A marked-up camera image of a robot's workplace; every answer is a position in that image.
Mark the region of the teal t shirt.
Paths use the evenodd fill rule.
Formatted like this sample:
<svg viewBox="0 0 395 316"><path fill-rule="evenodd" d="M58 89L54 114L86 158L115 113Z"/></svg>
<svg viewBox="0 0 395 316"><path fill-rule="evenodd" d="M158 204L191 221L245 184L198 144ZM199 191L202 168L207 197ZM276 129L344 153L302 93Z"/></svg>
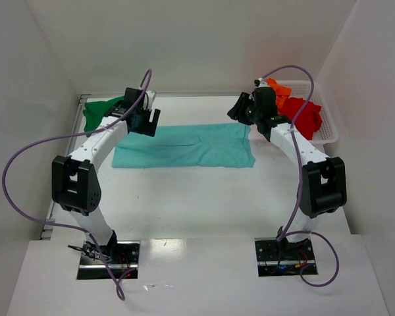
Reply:
<svg viewBox="0 0 395 316"><path fill-rule="evenodd" d="M130 133L117 144L112 167L252 168L249 133L240 123L160 126L154 137Z"/></svg>

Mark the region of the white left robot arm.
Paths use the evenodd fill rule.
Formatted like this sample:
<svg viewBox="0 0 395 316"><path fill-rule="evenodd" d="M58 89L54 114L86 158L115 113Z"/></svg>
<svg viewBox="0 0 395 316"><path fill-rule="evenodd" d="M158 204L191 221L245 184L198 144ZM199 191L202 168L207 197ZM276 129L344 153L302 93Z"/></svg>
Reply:
<svg viewBox="0 0 395 316"><path fill-rule="evenodd" d="M52 162L52 198L68 211L87 241L99 246L117 243L99 204L102 191L97 172L113 148L129 133L154 137L160 110L152 109L156 92L126 88L124 97L104 114L98 127L70 155Z"/></svg>

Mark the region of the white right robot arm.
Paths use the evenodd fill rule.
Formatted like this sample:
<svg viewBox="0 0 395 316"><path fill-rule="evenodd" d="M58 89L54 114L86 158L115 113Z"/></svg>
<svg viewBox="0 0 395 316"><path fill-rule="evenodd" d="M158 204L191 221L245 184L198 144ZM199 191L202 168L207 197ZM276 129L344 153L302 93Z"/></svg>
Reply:
<svg viewBox="0 0 395 316"><path fill-rule="evenodd" d="M241 93L227 115L242 124L256 126L298 168L296 204L288 222L278 231L279 242L296 244L307 239L322 215L333 213L346 203L343 160L319 151L289 118L278 113L276 93L266 81L256 79L255 89Z"/></svg>

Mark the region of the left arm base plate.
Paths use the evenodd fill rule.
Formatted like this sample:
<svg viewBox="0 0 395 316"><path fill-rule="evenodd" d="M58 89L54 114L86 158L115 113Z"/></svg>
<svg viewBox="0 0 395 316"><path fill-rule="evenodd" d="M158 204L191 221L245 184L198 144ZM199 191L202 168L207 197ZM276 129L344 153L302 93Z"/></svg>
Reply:
<svg viewBox="0 0 395 316"><path fill-rule="evenodd" d="M82 247L71 245L68 245L68 247L80 252L77 280L104 280L111 278L94 245L84 242ZM103 250L103 254L115 278L138 278L139 241L119 241L115 255L111 256L105 250Z"/></svg>

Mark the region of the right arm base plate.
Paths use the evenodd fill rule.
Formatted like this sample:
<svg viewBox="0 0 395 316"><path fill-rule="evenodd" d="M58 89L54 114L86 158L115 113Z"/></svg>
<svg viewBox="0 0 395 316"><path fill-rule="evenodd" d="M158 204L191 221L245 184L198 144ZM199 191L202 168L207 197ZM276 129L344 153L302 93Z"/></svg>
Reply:
<svg viewBox="0 0 395 316"><path fill-rule="evenodd" d="M256 238L255 254L258 277L317 275L318 270L310 239L296 244L275 238Z"/></svg>

